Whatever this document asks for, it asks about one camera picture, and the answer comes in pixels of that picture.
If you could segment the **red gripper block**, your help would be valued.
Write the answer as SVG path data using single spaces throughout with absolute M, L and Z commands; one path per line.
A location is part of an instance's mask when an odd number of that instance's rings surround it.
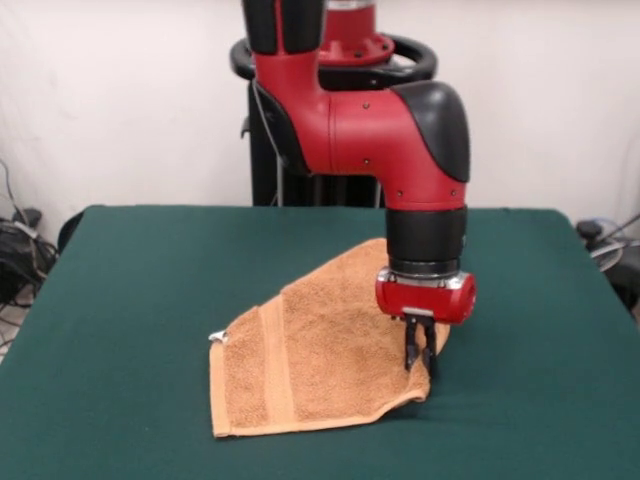
M 419 316 L 428 316 L 422 321 L 426 339 L 423 362 L 427 373 L 434 376 L 437 373 L 436 322 L 449 325 L 464 323 L 475 306 L 477 285 L 475 276 L 467 272 L 440 279 L 417 279 L 402 277 L 389 268 L 383 268 L 377 275 L 375 296 L 385 314 L 406 316 L 406 371 L 411 371 L 421 357 L 416 337 Z

